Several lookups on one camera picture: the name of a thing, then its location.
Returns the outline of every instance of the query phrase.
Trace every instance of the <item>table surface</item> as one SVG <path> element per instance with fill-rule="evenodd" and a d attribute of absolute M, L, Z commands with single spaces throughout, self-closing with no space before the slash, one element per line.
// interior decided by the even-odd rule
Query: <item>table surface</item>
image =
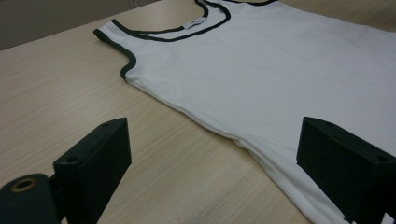
<path fill-rule="evenodd" d="M 396 31 L 393 0 L 282 2 Z M 133 165 L 100 223 L 309 223 L 246 150 L 123 81 L 128 59 L 92 33 L 110 19 L 163 30 L 202 13 L 192 0 L 162 0 L 0 51 L 0 186 L 53 175 L 78 140 L 126 117 Z"/>

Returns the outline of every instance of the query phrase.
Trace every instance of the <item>armhole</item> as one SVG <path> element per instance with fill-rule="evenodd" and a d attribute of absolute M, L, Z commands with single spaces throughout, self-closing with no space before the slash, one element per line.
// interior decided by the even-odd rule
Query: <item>armhole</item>
<path fill-rule="evenodd" d="M 121 77 L 125 80 L 125 75 L 126 73 L 133 69 L 136 66 L 136 57 L 134 56 L 134 54 L 129 51 L 128 49 L 124 48 L 122 45 L 112 41 L 107 35 L 105 35 L 102 31 L 96 29 L 93 31 L 93 33 L 103 42 L 107 43 L 108 45 L 110 45 L 111 47 L 113 47 L 114 49 L 119 50 L 121 53 L 123 53 L 124 55 L 126 55 L 129 59 L 129 62 L 122 67 L 121 71 L 120 71 L 120 75 Z"/>

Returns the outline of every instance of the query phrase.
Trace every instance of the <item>neckline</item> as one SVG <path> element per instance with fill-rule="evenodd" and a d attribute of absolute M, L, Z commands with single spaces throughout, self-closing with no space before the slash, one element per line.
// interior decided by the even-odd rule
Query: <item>neckline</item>
<path fill-rule="evenodd" d="M 225 6 L 218 4 L 218 3 L 209 2 L 207 0 L 202 0 L 202 1 L 205 2 L 205 4 L 207 4 L 207 5 L 218 8 L 220 11 L 222 11 L 222 13 L 224 13 L 225 18 L 222 21 L 219 21 L 218 23 L 216 23 L 212 26 L 206 27 L 203 30 L 200 30 L 200 31 L 197 31 L 194 33 L 190 33 L 188 35 L 182 35 L 182 36 L 169 38 L 169 39 L 158 37 L 158 36 L 152 36 L 152 35 L 157 35 L 157 34 L 179 32 L 179 31 L 185 30 L 185 28 L 183 26 L 180 26 L 180 27 L 177 27 L 174 29 L 163 30 L 163 31 L 137 31 L 137 30 L 130 30 L 130 29 L 126 28 L 121 23 L 119 23 L 117 20 L 112 20 L 112 22 L 114 25 L 116 25 L 118 28 L 120 28 L 124 33 L 134 36 L 134 37 L 137 37 L 137 38 L 140 38 L 140 39 L 160 41 L 160 42 L 175 42 L 178 40 L 187 39 L 187 38 L 195 36 L 195 35 L 204 34 L 208 31 L 211 31 L 211 30 L 221 26 L 222 24 L 224 24 L 230 20 L 231 13 Z M 194 2 L 196 5 L 198 5 L 199 7 L 201 7 L 204 10 L 204 15 L 202 17 L 207 18 L 209 15 L 209 9 L 207 8 L 207 6 L 204 3 L 202 3 L 200 0 L 194 0 Z"/>

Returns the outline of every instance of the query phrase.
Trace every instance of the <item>gray wall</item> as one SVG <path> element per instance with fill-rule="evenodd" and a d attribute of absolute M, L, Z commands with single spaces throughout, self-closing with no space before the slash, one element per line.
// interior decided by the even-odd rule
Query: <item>gray wall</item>
<path fill-rule="evenodd" d="M 133 7 L 133 0 L 0 0 L 0 50 Z"/>

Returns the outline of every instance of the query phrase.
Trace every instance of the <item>tank top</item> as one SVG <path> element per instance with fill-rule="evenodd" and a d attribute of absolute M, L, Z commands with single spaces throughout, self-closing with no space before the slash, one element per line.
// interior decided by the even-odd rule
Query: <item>tank top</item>
<path fill-rule="evenodd" d="M 296 165 L 303 117 L 395 156 L 396 34 L 277 1 L 195 3 L 204 15 L 174 29 L 94 33 L 129 57 L 127 82 L 247 149 L 311 221 L 345 223 Z"/>

